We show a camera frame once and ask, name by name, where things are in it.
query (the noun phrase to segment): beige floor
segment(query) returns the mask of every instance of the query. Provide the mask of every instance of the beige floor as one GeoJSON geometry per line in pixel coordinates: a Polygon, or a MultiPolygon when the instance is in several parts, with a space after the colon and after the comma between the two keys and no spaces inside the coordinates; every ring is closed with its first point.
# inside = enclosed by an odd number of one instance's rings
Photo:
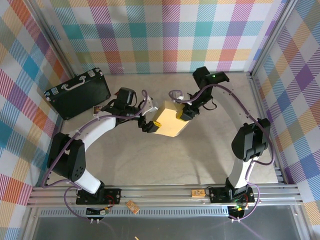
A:
{"type": "MultiPolygon", "coordinates": [[[[245,73],[228,73],[235,93],[257,117],[255,103],[245,73]]],[[[141,100],[141,90],[159,104],[169,100],[168,92],[181,89],[196,92],[192,74],[106,75],[112,94],[120,87],[134,89],[141,100]]],[[[223,184],[230,174],[234,155],[231,142],[236,134],[230,117],[216,102],[214,111],[201,113],[177,137],[141,132],[136,121],[120,125],[99,138],[86,152],[86,167],[106,185],[148,184],[223,184]]],[[[92,118],[88,110],[64,123],[68,133],[92,118]]],[[[265,151],[262,161],[270,161],[265,151]]],[[[52,174],[50,183],[60,176],[52,174]]],[[[254,183],[276,183],[272,166],[256,165],[250,180],[254,183]]]]}

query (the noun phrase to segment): metal grate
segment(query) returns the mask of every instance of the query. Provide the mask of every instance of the metal grate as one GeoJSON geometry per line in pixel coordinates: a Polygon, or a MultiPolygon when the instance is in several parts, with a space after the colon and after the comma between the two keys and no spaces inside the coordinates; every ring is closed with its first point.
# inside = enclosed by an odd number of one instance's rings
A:
{"type": "MultiPolygon", "coordinates": [[[[86,215],[85,207],[75,207],[77,214],[86,215]]],[[[134,215],[127,207],[120,206],[113,208],[106,217],[200,217],[200,216],[227,216],[229,214],[227,206],[208,207],[142,207],[134,215]]],[[[39,217],[73,217],[74,215],[65,207],[43,209],[39,217]]]]}

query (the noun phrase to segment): colorful plaid backdrop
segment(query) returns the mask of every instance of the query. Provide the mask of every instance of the colorful plaid backdrop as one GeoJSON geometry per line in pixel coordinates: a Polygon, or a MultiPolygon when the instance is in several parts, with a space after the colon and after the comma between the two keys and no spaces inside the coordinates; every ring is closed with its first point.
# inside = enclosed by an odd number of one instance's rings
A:
{"type": "Polygon", "coordinates": [[[286,174],[320,239],[320,1],[300,0],[257,84],[286,174]]]}
{"type": "Polygon", "coordinates": [[[286,0],[37,2],[76,73],[122,74],[248,70],[286,0]]]}
{"type": "Polygon", "coordinates": [[[43,91],[67,80],[23,0],[0,3],[0,240],[15,240],[61,121],[43,91]]]}

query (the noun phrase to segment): suitcase handle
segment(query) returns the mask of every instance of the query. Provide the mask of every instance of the suitcase handle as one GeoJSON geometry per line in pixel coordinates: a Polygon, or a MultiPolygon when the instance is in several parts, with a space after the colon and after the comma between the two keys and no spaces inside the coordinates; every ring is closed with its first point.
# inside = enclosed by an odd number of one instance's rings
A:
{"type": "Polygon", "coordinates": [[[81,76],[81,77],[79,77],[79,80],[82,80],[82,82],[80,82],[80,83],[78,83],[78,84],[76,84],[76,85],[74,85],[74,86],[72,86],[72,87],[70,87],[70,88],[67,88],[68,84],[63,84],[63,88],[64,88],[65,90],[67,90],[67,91],[70,91],[70,90],[72,90],[72,89],[75,89],[75,88],[83,85],[83,84],[85,83],[85,81],[86,81],[85,79],[86,79],[86,76],[81,76]]]}

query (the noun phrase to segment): briefcase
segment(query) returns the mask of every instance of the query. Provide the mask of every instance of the briefcase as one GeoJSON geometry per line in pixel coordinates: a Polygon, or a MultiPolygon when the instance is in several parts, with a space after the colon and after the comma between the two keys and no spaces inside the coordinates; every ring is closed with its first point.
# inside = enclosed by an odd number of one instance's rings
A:
{"type": "Polygon", "coordinates": [[[44,92],[64,120],[91,109],[111,94],[100,68],[94,68],[44,92]]]}

